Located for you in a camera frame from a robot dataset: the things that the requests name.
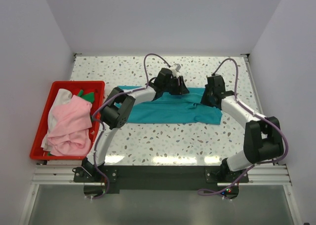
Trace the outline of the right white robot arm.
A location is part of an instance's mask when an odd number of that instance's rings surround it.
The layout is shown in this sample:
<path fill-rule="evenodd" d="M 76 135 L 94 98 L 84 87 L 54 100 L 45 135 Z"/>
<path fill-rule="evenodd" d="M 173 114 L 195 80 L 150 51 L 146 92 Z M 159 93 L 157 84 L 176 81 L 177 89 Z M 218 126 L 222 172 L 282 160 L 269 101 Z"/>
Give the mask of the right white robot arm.
<path fill-rule="evenodd" d="M 235 92 L 225 89 L 221 75 L 207 78 L 201 104 L 229 114 L 244 129 L 243 149 L 222 160 L 220 177 L 223 181 L 231 182 L 238 171 L 255 164 L 275 163 L 287 155 L 288 142 L 280 130 L 279 120 L 256 113 L 237 99 Z"/>

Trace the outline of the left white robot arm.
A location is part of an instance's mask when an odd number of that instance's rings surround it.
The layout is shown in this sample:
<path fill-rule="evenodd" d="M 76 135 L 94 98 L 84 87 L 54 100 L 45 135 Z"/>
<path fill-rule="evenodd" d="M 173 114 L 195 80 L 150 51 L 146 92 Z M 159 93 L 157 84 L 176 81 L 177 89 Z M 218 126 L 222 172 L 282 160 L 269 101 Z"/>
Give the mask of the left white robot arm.
<path fill-rule="evenodd" d="M 119 87 L 114 88 L 105 103 L 95 112 L 100 113 L 101 132 L 82 161 L 81 167 L 85 176 L 92 182 L 96 182 L 102 177 L 102 169 L 105 163 L 105 156 L 111 141 L 116 132 L 122 128 L 129 119 L 134 106 L 155 101 L 164 93 L 171 95 L 188 94 L 189 90 L 184 84 L 184 78 L 179 74 L 181 66 L 176 64 L 170 68 L 163 68 L 152 82 L 146 86 L 123 90 Z"/>

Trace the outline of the teal t shirt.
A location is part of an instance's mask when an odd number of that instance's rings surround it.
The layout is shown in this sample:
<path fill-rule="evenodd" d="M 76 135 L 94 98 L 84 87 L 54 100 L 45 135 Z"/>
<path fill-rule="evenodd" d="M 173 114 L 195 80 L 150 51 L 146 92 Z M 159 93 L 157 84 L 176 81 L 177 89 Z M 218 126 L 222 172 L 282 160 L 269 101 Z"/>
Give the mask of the teal t shirt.
<path fill-rule="evenodd" d="M 120 86 L 125 92 L 133 94 L 146 93 L 150 95 L 149 101 L 135 102 L 127 120 L 128 123 L 139 124 L 186 124 L 206 123 L 219 125 L 222 112 L 216 107 L 210 107 L 201 103 L 203 88 L 189 88 L 189 93 L 184 95 L 171 95 L 164 92 L 156 100 L 153 97 L 156 92 L 148 87 L 146 91 L 138 86 Z"/>

